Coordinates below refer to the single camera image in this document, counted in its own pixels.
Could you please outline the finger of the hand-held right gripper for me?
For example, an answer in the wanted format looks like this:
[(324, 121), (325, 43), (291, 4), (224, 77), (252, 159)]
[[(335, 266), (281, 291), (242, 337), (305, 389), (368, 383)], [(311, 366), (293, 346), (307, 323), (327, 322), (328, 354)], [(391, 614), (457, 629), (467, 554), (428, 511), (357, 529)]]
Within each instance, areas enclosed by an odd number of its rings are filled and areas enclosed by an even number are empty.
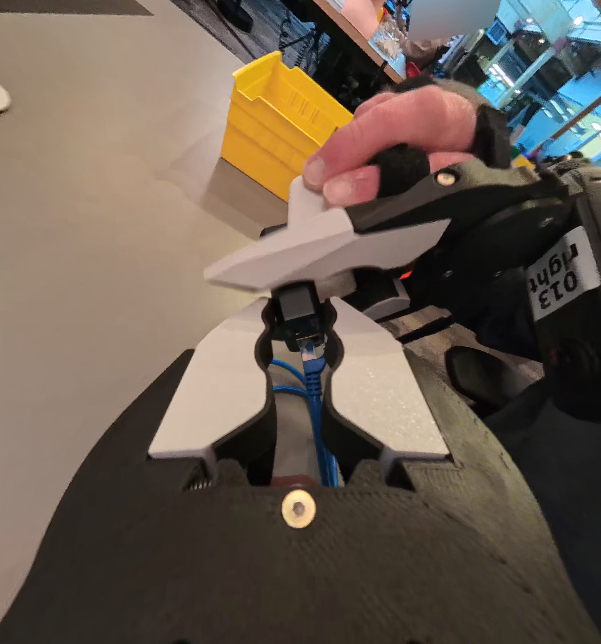
[(343, 208), (327, 208), (298, 176), (289, 188), (287, 226), (215, 262), (203, 275), (212, 285), (263, 292), (354, 269), (397, 269), (432, 248), (449, 223), (447, 218), (358, 233)]
[(405, 315), (410, 308), (410, 297), (407, 294), (400, 294), (379, 301), (369, 306), (363, 313), (374, 321), (388, 321)]

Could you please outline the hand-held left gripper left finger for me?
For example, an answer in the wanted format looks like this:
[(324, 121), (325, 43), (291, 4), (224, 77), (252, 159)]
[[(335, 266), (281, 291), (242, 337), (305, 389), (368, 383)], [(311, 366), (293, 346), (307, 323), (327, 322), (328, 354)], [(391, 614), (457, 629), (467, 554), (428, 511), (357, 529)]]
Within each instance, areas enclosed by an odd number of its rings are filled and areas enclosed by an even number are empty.
[(271, 302), (258, 298), (214, 328), (193, 351), (158, 430), (150, 458), (219, 461), (247, 469), (275, 451)]

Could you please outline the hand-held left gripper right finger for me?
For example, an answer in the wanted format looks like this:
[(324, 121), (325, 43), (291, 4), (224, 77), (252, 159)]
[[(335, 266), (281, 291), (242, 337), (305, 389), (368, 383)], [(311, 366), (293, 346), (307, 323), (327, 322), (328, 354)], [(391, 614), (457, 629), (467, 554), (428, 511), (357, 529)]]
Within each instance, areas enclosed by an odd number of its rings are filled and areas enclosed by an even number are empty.
[(403, 346), (340, 298), (328, 337), (323, 439), (339, 463), (445, 461), (449, 448)]

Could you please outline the black network adapter box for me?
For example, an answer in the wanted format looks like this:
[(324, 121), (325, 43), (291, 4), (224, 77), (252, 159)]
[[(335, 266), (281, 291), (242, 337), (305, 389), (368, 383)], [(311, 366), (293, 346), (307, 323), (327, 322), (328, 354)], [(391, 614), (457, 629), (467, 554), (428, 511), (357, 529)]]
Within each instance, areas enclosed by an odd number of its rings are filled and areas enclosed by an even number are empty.
[(320, 347), (325, 343), (325, 307), (313, 282), (301, 282), (272, 290), (275, 326), (272, 340), (299, 352), (303, 341)]

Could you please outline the yellow plastic bin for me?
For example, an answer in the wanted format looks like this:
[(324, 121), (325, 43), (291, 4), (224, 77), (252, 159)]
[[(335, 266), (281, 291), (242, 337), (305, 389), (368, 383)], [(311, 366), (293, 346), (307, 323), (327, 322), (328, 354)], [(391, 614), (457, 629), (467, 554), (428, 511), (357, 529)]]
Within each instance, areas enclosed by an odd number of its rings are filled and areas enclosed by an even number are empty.
[(280, 51), (233, 73), (221, 158), (288, 201), (291, 183), (308, 159), (353, 114)]

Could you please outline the person's right hand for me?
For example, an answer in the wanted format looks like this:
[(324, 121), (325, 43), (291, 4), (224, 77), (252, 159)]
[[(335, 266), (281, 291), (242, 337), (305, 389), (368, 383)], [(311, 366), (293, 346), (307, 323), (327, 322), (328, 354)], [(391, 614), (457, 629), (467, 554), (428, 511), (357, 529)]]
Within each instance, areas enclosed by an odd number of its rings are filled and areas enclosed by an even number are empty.
[(431, 171), (470, 160), (476, 108), (464, 97), (430, 85), (405, 93), (382, 93), (362, 104), (304, 164), (307, 189), (330, 205), (375, 200), (379, 152), (399, 144), (426, 153)]

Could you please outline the wooden desk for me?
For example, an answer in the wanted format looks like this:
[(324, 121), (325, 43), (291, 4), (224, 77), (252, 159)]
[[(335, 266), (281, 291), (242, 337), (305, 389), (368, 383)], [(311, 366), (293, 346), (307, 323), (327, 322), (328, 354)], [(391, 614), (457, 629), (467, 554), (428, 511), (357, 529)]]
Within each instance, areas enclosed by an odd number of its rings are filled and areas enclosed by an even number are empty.
[(395, 59), (386, 57), (372, 42), (374, 32), (369, 32), (369, 37), (365, 37), (355, 25), (353, 25), (347, 16), (343, 15), (342, 9), (345, 1), (313, 1), (322, 13), (337, 25), (338, 29), (345, 34), (346, 38), (351, 41), (357, 49), (363, 53), (377, 68), (385, 74), (393, 83), (400, 83), (407, 78), (406, 60), (402, 53)]

